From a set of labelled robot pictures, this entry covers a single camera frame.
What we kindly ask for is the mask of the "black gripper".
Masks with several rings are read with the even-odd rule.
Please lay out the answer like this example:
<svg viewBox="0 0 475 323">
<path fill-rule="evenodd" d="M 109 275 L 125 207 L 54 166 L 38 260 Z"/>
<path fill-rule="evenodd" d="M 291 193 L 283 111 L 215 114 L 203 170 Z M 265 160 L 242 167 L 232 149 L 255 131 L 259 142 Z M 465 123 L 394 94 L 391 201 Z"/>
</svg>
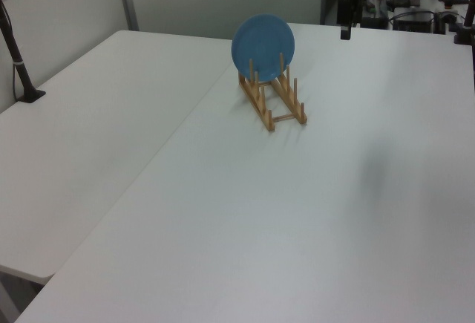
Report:
<svg viewBox="0 0 475 323">
<path fill-rule="evenodd" d="M 350 40 L 351 26 L 362 28 L 362 9 L 366 0 L 338 0 L 337 25 L 340 28 L 341 40 Z"/>
</svg>

